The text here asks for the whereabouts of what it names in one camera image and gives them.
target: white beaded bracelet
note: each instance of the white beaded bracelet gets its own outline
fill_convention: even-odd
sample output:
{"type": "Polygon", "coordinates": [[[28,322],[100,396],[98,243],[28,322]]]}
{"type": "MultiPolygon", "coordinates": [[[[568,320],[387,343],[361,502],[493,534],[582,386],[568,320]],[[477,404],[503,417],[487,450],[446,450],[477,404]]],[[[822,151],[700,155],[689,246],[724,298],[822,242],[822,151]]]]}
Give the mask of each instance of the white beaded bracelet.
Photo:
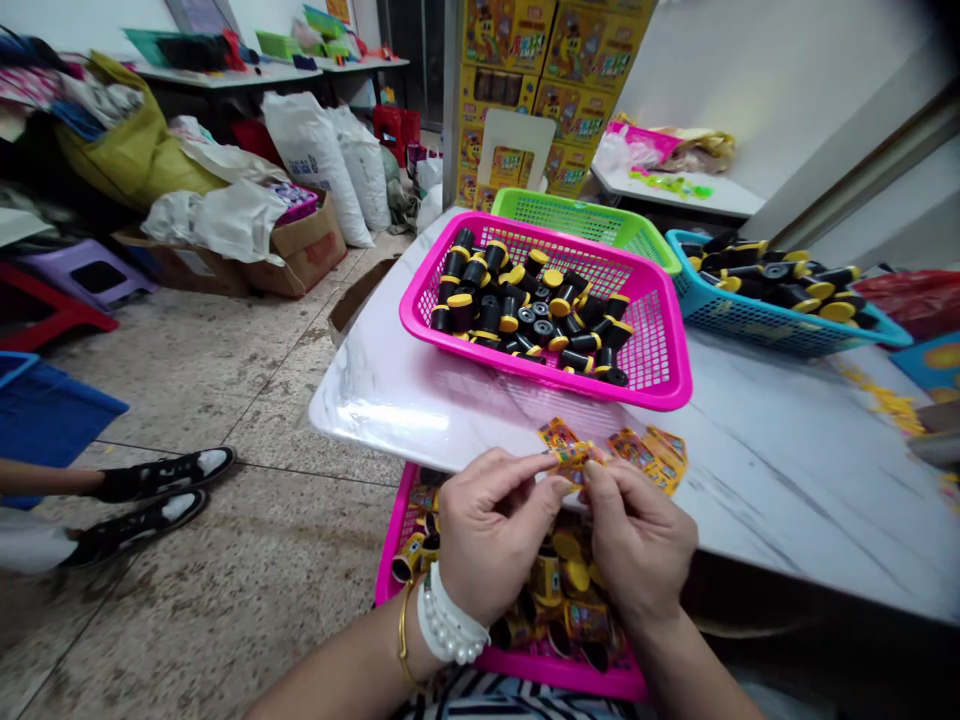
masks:
{"type": "Polygon", "coordinates": [[[490,643],[483,625],[454,604],[440,580],[440,563],[433,563],[417,594],[417,616],[430,652],[443,662],[466,665],[490,643]]]}

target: stacked boxes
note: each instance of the stacked boxes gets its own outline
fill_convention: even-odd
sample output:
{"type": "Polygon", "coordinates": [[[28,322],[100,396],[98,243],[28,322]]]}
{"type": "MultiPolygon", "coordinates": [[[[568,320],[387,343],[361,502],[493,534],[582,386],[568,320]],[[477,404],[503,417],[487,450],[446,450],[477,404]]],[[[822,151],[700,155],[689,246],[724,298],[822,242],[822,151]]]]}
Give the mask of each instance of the stacked boxes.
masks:
{"type": "Polygon", "coordinates": [[[576,198],[636,59],[656,0],[465,0],[457,204],[489,212],[497,190],[526,187],[532,156],[496,148],[477,186],[492,107],[557,123],[547,192],[576,198]]]}

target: blue plastic basket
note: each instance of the blue plastic basket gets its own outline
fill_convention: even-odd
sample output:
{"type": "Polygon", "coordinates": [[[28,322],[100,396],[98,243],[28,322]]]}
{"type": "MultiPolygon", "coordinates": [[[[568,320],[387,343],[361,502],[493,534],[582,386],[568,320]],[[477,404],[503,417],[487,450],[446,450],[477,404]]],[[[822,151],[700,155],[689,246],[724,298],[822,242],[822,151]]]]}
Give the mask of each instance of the blue plastic basket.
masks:
{"type": "Polygon", "coordinates": [[[0,352],[0,457],[67,467],[129,409],[37,355],[0,352]]]}
{"type": "Polygon", "coordinates": [[[869,303],[867,312],[880,322],[873,330],[864,330],[718,290],[697,275],[680,249],[682,242],[703,244],[710,238],[683,230],[669,230],[666,237],[683,268],[673,286],[686,325],[800,357],[822,357],[874,343],[913,344],[910,333],[869,303]]]}

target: black sneaker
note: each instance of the black sneaker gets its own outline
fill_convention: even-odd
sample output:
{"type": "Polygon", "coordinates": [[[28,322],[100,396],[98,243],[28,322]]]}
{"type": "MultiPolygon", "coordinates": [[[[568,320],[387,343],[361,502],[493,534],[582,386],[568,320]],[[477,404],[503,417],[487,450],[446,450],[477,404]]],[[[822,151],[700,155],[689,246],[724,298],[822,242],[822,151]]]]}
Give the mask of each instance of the black sneaker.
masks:
{"type": "Polygon", "coordinates": [[[108,503],[167,497],[206,485],[233,465],[237,453],[228,445],[172,460],[103,470],[103,485],[91,497],[108,503]]]}
{"type": "Polygon", "coordinates": [[[114,520],[98,523],[84,530],[77,540],[77,549],[60,563],[63,568],[83,568],[113,560],[131,550],[138,550],[175,530],[202,513],[210,503],[203,490],[174,495],[134,510],[114,520]]]}

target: pink plastic basket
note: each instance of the pink plastic basket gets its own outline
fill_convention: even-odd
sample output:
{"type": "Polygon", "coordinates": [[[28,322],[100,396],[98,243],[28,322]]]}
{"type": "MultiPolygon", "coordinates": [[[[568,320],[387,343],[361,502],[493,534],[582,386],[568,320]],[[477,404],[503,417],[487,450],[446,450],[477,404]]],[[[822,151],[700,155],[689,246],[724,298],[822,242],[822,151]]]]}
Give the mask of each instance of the pink plastic basket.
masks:
{"type": "Polygon", "coordinates": [[[280,227],[282,225],[289,225],[292,222],[297,220],[303,220],[305,217],[313,215],[317,211],[317,195],[316,193],[310,192],[306,188],[300,188],[304,192],[310,193],[312,200],[307,200],[302,202],[299,205],[294,205],[292,208],[287,210],[277,222],[274,223],[274,227],[280,227]]]}
{"type": "Polygon", "coordinates": [[[600,400],[669,412],[686,405],[693,394],[683,318],[673,283],[661,268],[632,253],[515,220],[479,212],[453,218],[404,293],[400,322],[414,337],[443,350],[600,400]],[[460,228],[474,233],[477,248],[499,240],[507,246],[511,259],[521,264],[531,249],[538,248],[550,256],[548,267],[572,268],[593,282],[594,294],[630,297],[623,321],[635,332],[617,356],[617,364],[630,378],[629,385],[617,387],[562,372],[556,367],[557,353],[544,352],[547,364],[536,365],[431,329],[430,311],[437,302],[444,255],[460,228]]]}
{"type": "MultiPolygon", "coordinates": [[[[408,507],[408,502],[419,471],[420,466],[413,463],[407,463],[403,468],[397,499],[393,503],[393,514],[390,516],[390,527],[383,543],[380,569],[377,571],[378,607],[403,589],[403,585],[394,579],[390,566],[407,538],[417,529],[419,511],[408,507]]],[[[604,697],[634,702],[645,702],[647,699],[647,685],[632,652],[626,653],[619,662],[611,665],[606,673],[600,673],[579,657],[557,657],[550,643],[546,641],[509,652],[491,646],[477,658],[474,667],[604,697]]]]}

